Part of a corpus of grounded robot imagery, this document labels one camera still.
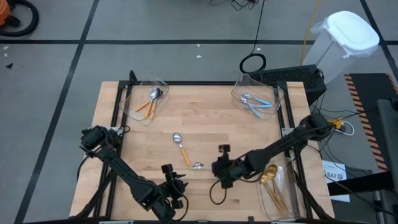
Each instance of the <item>clear plastic container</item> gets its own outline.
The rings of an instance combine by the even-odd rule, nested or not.
[[[274,181],[268,175],[268,179],[261,179],[261,181],[266,181],[268,187],[261,181],[257,186],[261,212],[272,221],[292,221],[305,218],[303,196],[293,173],[294,163],[289,158],[270,161],[266,166],[266,171],[270,171],[271,166],[277,167]]]
[[[231,94],[232,105],[260,119],[274,116],[284,98],[282,89],[262,84],[246,74],[241,75]]]
[[[158,88],[161,91],[161,95],[156,99],[153,99],[150,95],[154,88]],[[126,113],[130,118],[136,120],[139,124],[147,126],[155,119],[155,117],[162,111],[165,104],[169,101],[168,93],[168,84],[162,80],[152,78],[152,80],[143,81],[138,86],[133,86],[130,96],[120,102],[119,109],[121,109],[123,113]],[[126,102],[129,103],[128,110],[124,109]],[[148,115],[146,116],[149,105],[152,105],[152,108],[153,105],[155,105],[155,110],[148,111]]]

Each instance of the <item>white lid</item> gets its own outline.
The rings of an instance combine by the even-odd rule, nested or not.
[[[341,11],[330,15],[326,26],[334,41],[353,54],[375,49],[380,41],[376,31],[352,12]]]

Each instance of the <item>wooden tabletop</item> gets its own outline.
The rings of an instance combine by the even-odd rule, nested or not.
[[[117,82],[103,82],[93,118],[94,125],[109,126],[117,92]],[[261,212],[258,194],[259,184],[236,181],[228,189],[226,201],[214,205],[209,199],[209,189],[216,181],[211,173],[211,163],[221,154],[219,144],[230,144],[230,158],[241,156],[251,149],[268,146],[281,138],[278,117],[267,121],[257,119],[231,104],[233,86],[170,86],[169,101],[153,122],[142,126],[127,119],[131,131],[124,137],[121,157],[139,175],[156,183],[163,182],[161,165],[172,164],[178,174],[186,174],[188,182],[185,195],[189,199],[189,211],[184,220],[246,221],[253,216],[256,221],[269,221]],[[288,83],[290,102],[295,124],[310,113],[302,83]],[[119,124],[122,113],[119,113]],[[191,160],[204,163],[195,170],[185,165],[172,134],[182,135],[182,144]],[[273,160],[283,158],[279,155]],[[334,216],[326,179],[319,153],[310,147],[302,151],[307,187],[327,214]],[[88,159],[81,168],[70,215],[76,215],[86,205],[98,187],[102,162]],[[220,201],[224,190],[220,185],[213,189],[213,198]],[[101,214],[104,214],[108,193],[104,194]],[[175,218],[184,213],[177,210]],[[118,178],[111,218],[113,220],[156,220],[152,212],[146,212],[132,198],[129,187]]]

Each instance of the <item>yellow cable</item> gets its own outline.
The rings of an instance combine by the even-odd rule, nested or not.
[[[313,11],[313,15],[312,15],[312,18],[310,20],[310,25],[308,26],[307,33],[305,34],[304,44],[303,44],[303,51],[301,53],[301,65],[303,65],[303,62],[304,62],[305,45],[307,44],[307,39],[308,39],[308,36],[310,35],[312,22],[313,22],[316,14],[317,14],[317,11],[318,11],[318,8],[319,8],[320,4],[321,4],[321,0],[317,0],[317,5],[315,6],[315,10]]]

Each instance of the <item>orange striped tape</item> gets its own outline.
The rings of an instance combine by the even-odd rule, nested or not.
[[[358,112],[364,111],[361,99],[358,95],[358,92],[356,91],[352,77],[349,74],[347,74],[347,75],[345,75],[345,78],[346,78],[346,83],[348,85],[349,92],[351,93],[351,97],[353,98],[356,110],[358,110]],[[390,78],[391,82],[393,83],[395,90],[398,94],[398,88],[395,86],[394,80],[392,79],[392,77],[390,75],[389,75],[389,78]],[[368,143],[372,149],[373,157],[376,160],[376,164],[377,164],[377,167],[379,168],[379,171],[380,172],[387,171],[386,163],[384,162],[384,159],[381,155],[381,151],[379,149],[379,144],[377,143],[377,140],[374,137],[374,134],[372,131],[372,126],[370,125],[369,120],[366,117],[366,114],[365,113],[359,114],[359,118],[361,120],[362,127],[364,129],[366,138],[368,139]]]

